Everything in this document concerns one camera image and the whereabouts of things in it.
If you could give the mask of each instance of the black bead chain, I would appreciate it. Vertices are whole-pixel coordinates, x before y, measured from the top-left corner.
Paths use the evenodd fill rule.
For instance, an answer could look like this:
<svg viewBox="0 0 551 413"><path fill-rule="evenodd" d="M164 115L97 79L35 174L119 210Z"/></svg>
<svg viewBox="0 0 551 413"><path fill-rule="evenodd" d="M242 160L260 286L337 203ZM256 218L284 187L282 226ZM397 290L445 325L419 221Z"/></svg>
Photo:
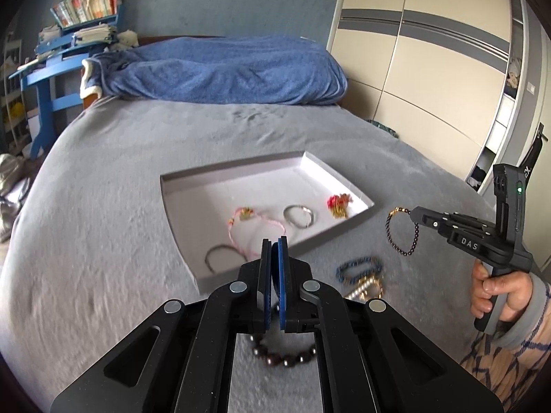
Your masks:
<svg viewBox="0 0 551 413"><path fill-rule="evenodd" d="M391 212L389 212L388 217L386 218L386 237L388 238L388 241L390 242L390 245L392 245L392 248L394 250L396 250L398 253L400 253L403 256L411 256L415 251L415 247L417 246L417 240L419 239L419 224L415 223L415 236L413 237L412 247L408 252L405 252L394 243L394 241L392 240L392 237L390 236L390 219L392 219L392 216L395 215L397 212L405 212L406 214L409 215L409 209L400 208L398 206L394 208Z"/></svg>
<svg viewBox="0 0 551 413"><path fill-rule="evenodd" d="M279 304L272 307L272 316L279 312ZM254 357L263 358L268 366L277 366L282 364L285 368L293 368L297 363L308 363L318 354L316 345L311 345L306 351L298 354L285 354L281 356L276 352L270 352L267 346L261 344L264 335L255 333L249 336L253 343L252 354Z"/></svg>

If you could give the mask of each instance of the white tray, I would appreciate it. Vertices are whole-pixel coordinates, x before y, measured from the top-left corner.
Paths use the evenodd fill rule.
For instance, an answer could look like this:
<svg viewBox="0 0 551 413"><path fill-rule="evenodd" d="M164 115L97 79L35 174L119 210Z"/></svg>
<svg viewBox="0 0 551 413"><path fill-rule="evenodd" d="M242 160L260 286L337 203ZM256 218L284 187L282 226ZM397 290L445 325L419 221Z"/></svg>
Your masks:
<svg viewBox="0 0 551 413"><path fill-rule="evenodd" d="M174 240L201 294L237 278L243 258L229 250L206 252L217 244L228 244L228 220L238 207L251 207L283 223L289 251L295 255L333 238L366 219L373 202L351 182L308 152L289 152L217 163L161 176L166 217ZM333 194L348 193L348 219L334 219L327 209ZM300 230L283 218L283 208L304 205L313 211L314 223ZM292 212L297 221L301 212ZM309 217L304 213L304 220ZM272 242L282 230L252 218L236 220L232 234L249 260L260 253L262 239Z"/></svg>

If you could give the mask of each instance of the striped sleeve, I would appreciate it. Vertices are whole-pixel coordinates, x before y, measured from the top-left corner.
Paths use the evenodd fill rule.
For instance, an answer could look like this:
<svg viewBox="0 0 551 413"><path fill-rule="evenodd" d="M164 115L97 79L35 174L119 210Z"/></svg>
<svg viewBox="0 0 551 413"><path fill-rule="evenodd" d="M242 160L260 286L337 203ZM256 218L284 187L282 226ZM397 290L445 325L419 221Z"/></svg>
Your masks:
<svg viewBox="0 0 551 413"><path fill-rule="evenodd" d="M526 392L551 351L551 287L531 277L532 299L522 317L499 338L479 333L461 361L505 411Z"/></svg>

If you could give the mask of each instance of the human hand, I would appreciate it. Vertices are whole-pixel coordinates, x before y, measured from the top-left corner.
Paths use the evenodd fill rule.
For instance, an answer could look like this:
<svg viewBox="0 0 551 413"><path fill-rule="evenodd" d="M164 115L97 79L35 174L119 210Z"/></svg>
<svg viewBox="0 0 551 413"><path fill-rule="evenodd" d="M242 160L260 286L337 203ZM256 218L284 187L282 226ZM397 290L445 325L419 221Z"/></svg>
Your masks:
<svg viewBox="0 0 551 413"><path fill-rule="evenodd" d="M528 273L512 272L490 278L478 259L475 261L470 287L470 312L477 318L490 312L493 295L508 294L507 302L499 316L501 321L517 321L532 298L532 279Z"/></svg>

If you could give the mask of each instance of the gray cloth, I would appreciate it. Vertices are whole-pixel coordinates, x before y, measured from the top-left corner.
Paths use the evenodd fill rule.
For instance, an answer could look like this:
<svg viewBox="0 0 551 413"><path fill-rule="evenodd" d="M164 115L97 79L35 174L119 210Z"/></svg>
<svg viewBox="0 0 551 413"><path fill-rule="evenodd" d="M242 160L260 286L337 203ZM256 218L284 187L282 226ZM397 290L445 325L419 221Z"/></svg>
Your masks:
<svg viewBox="0 0 551 413"><path fill-rule="evenodd" d="M0 197L4 197L13 188L23 174L25 159L8 153L0 155Z"/></svg>
<svg viewBox="0 0 551 413"><path fill-rule="evenodd" d="M400 205L492 219L465 182L340 107L212 106L100 100L68 126L31 188L0 276L0 352L32 400L54 397L169 298L199 300L163 209L159 175L268 153L307 150L374 202L371 218L297 256L342 293L335 269L357 256L384 263L385 299L455 359L475 336L473 259L422 229L404 257L385 234ZM396 216L395 241L414 228ZM271 331L269 346L311 336ZM230 412L321 411L315 363L286 370L252 357L240 336Z"/></svg>

